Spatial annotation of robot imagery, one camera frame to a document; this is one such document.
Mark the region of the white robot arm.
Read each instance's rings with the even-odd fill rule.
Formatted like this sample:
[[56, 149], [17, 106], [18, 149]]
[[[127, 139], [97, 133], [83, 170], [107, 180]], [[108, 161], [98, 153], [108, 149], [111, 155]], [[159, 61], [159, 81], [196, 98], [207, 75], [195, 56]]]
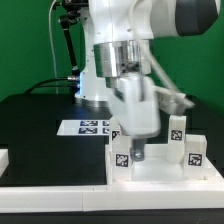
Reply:
[[221, 0], [87, 0], [81, 10], [90, 61], [81, 94], [108, 104], [142, 161], [148, 138], [160, 132], [161, 110], [181, 115], [194, 103], [171, 81], [150, 50], [155, 38], [204, 34]]

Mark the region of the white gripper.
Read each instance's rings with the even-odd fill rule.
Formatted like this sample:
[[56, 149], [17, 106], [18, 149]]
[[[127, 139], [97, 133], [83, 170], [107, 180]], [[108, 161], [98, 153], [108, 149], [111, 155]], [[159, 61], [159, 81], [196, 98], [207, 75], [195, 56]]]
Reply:
[[137, 74], [119, 79], [118, 87], [109, 94], [109, 111], [125, 133], [133, 139], [133, 160], [145, 158], [145, 138], [160, 133], [161, 122], [155, 85], [151, 78]]

